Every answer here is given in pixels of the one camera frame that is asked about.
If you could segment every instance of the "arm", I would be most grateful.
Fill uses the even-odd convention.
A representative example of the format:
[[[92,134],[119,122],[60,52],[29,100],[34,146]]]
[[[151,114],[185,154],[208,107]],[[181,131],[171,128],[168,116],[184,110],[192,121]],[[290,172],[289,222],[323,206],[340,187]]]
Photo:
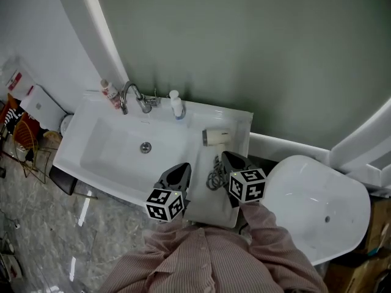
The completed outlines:
[[[172,253],[183,216],[170,223],[160,223],[145,236],[145,248],[122,256],[100,288],[100,293],[143,292],[147,277]]]
[[[242,204],[241,209],[252,235],[249,252],[268,268],[284,291],[327,292],[322,278],[294,246],[289,232],[276,225],[271,211],[258,202]]]

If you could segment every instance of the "sink countertop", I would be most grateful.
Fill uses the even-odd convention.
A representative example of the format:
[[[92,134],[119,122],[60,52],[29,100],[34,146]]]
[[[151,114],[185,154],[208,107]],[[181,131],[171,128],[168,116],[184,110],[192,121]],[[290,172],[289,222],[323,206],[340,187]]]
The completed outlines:
[[[162,98],[161,105],[149,114],[142,113],[132,93],[127,100],[129,113],[123,115],[100,92],[86,92],[54,165],[104,192],[143,206],[160,174],[186,161],[192,177],[185,218],[234,227],[239,208],[232,209],[224,188],[211,191],[205,185],[217,150],[202,145],[202,130],[228,128],[232,142],[227,149],[247,156],[252,113],[184,101],[186,116],[177,121],[169,99]],[[138,146],[144,139],[152,150],[142,156]]]

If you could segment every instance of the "chrome faucet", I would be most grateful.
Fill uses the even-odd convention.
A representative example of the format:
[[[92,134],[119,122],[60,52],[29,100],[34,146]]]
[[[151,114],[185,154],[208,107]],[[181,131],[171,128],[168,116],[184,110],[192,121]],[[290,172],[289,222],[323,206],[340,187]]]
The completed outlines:
[[[130,83],[128,81],[125,85],[123,85],[121,95],[120,95],[120,104],[122,113],[126,115],[128,113],[128,106],[126,102],[126,94],[128,93],[129,87],[131,87],[136,95],[136,101],[139,103],[141,110],[143,113],[149,113],[152,110],[152,107],[157,107],[160,105],[160,98],[156,96],[156,88],[155,88],[155,97],[147,99],[145,95],[140,93],[139,89],[135,84]]]

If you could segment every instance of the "person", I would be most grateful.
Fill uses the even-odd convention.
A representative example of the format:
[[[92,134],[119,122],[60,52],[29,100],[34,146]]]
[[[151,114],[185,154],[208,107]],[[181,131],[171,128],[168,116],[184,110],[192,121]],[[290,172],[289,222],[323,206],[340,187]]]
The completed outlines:
[[[213,226],[160,223],[145,248],[121,257],[100,292],[327,292],[322,278],[275,215],[240,206],[252,242]]]

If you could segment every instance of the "lotion bottle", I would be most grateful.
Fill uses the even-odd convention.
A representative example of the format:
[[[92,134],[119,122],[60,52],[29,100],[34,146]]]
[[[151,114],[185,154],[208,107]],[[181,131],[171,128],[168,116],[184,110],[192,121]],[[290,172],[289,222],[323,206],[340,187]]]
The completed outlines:
[[[102,79],[100,82],[102,86],[102,93],[103,95],[112,103],[112,105],[115,107],[115,109],[120,108],[120,93],[118,90],[113,86],[111,82],[108,82],[105,79]]]
[[[179,92],[177,90],[172,90],[170,91],[169,96],[174,117],[176,120],[181,120],[183,117],[185,117],[186,112],[183,107],[182,100],[179,97]]]

